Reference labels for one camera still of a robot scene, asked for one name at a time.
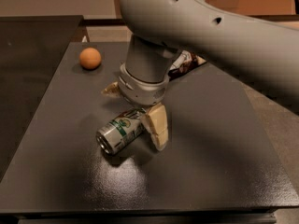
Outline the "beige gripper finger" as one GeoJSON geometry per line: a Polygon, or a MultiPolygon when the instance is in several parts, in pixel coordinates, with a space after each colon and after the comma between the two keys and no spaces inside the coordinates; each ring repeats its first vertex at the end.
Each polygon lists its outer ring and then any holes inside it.
{"type": "Polygon", "coordinates": [[[161,103],[148,108],[141,122],[150,134],[156,149],[162,151],[168,141],[168,122],[165,106],[161,103]]]}
{"type": "Polygon", "coordinates": [[[110,98],[119,98],[121,96],[121,92],[119,89],[118,82],[112,82],[111,84],[107,85],[101,93],[110,98]]]}

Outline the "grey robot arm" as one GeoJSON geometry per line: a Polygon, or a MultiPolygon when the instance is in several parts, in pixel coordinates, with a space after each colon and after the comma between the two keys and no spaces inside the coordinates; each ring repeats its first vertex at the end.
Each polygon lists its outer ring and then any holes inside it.
{"type": "Polygon", "coordinates": [[[104,92],[157,114],[142,119],[157,149],[168,139],[161,104],[167,73],[183,50],[297,112],[298,30],[223,11],[205,0],[120,0],[120,7],[132,36],[119,79],[104,92]]]}

